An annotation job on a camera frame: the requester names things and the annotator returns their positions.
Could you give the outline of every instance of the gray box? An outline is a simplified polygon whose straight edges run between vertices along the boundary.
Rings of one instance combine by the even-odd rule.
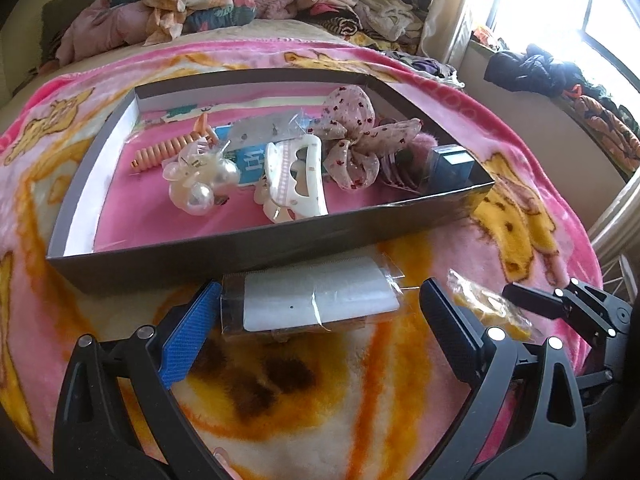
[[[141,112],[202,102],[232,102],[255,85],[274,91],[291,82],[359,85],[377,114],[419,118],[440,144],[453,137],[420,108],[373,76],[334,70],[275,68],[191,75],[139,86],[116,107],[78,167],[49,243],[47,260],[73,285],[113,294],[219,278],[340,253],[468,216],[494,181],[475,161],[468,185],[402,202],[316,218],[112,251],[93,252],[93,237],[124,140]]]

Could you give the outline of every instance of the box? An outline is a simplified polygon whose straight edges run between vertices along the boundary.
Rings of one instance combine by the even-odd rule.
[[[101,215],[106,215],[110,208],[109,204],[118,203],[114,198],[116,195],[110,193],[116,193],[116,188],[121,189],[118,186],[123,182],[125,186],[130,182],[131,189],[137,189],[136,186],[142,186],[137,183],[143,182],[144,178],[159,178],[156,174],[122,176],[118,172],[120,155],[126,149],[133,129],[139,124],[141,114],[148,117],[154,111],[169,108],[180,112],[181,108],[193,108],[194,103],[204,103],[208,104],[209,110],[216,110],[216,117],[222,118],[226,113],[224,110],[247,106],[247,103],[254,106],[260,102],[282,109],[287,106],[300,108],[302,103],[310,115],[314,110],[319,115],[319,105],[324,97],[338,86],[352,84],[365,90],[376,116],[396,120],[419,118],[424,123],[423,131],[433,134],[440,144],[455,143],[449,133],[391,86],[361,73],[288,68],[235,70],[142,85],[123,98],[80,163],[56,219],[48,261],[83,292],[111,294],[218,278],[222,274],[341,253],[468,216],[494,184],[477,161],[466,185],[459,189],[428,196],[404,192],[401,198],[395,196],[389,202],[354,210],[336,210],[334,213],[330,208],[328,216],[284,224],[243,227],[243,218],[238,217],[228,222],[232,227],[227,231],[208,234],[206,226],[195,224],[194,217],[170,203],[167,191],[154,198],[154,207],[165,210],[171,206],[175,209],[167,213],[171,218],[159,219],[154,208],[140,206],[150,193],[145,191],[120,201],[125,203],[128,215],[127,221],[125,216],[122,217],[123,225],[118,224],[120,219],[117,216],[110,217],[108,222],[105,216],[100,223]],[[255,115],[266,113],[260,111]],[[153,171],[161,173],[158,168],[145,173]],[[372,189],[374,186],[367,188],[370,194],[375,191]],[[383,186],[380,196],[389,193],[390,188],[383,184],[380,186]],[[358,196],[353,197],[353,203],[356,203]],[[231,208],[226,209],[223,214],[231,215],[232,211]],[[112,224],[115,225],[114,230],[120,230],[120,236],[113,235],[110,243],[102,243],[98,247],[96,240],[105,229],[112,229]],[[162,230],[164,226],[169,231],[176,225],[184,225],[187,235],[160,242],[119,239],[123,233],[129,232],[133,237],[140,234],[140,240],[147,239],[146,225],[149,225],[149,232]]]

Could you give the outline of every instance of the blue gripper pad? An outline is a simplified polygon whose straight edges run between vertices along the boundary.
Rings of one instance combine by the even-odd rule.
[[[204,345],[220,314],[222,286],[210,282],[191,302],[191,306],[164,345],[159,375],[164,387],[183,380]]]

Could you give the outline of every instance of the orange coil hair tie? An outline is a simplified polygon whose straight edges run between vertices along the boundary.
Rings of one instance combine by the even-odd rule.
[[[193,131],[190,134],[174,137],[173,139],[158,142],[153,146],[149,146],[142,150],[136,151],[136,158],[131,162],[133,171],[139,173],[156,166],[160,166],[163,160],[172,158],[183,149],[187,144],[205,137],[210,144],[218,143],[218,136],[213,128],[207,124],[207,114],[202,114],[196,120]]]

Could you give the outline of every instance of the yellow item in plastic bag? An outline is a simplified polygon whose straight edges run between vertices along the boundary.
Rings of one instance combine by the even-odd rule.
[[[500,326],[512,339],[530,342],[538,334],[532,323],[511,301],[449,269],[447,285],[459,306],[471,310],[484,326]]]

